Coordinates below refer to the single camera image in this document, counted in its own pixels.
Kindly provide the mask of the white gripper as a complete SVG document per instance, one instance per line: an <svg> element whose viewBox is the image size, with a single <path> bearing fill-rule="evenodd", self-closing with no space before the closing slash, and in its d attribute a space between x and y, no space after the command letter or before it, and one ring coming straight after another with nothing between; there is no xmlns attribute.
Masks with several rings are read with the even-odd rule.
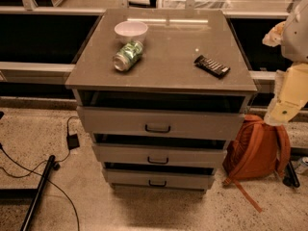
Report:
<svg viewBox="0 0 308 231"><path fill-rule="evenodd" d="M281 44L285 21L272 27L262 39L266 46ZM294 63L286 71L277 70L274 97L269 103L264 122L278 126L288 123L308 102L308 64Z"/></svg>

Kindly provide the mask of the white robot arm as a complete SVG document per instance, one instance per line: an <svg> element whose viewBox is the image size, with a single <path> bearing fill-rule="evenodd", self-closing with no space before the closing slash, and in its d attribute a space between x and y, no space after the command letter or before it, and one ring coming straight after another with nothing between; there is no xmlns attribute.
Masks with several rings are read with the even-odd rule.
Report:
<svg viewBox="0 0 308 231"><path fill-rule="evenodd" d="M274 97L264 121L276 126L289 122L308 102L308 0L301 0L286 21L274 26L263 44L280 44L282 56L293 62L286 71L275 73Z"/></svg>

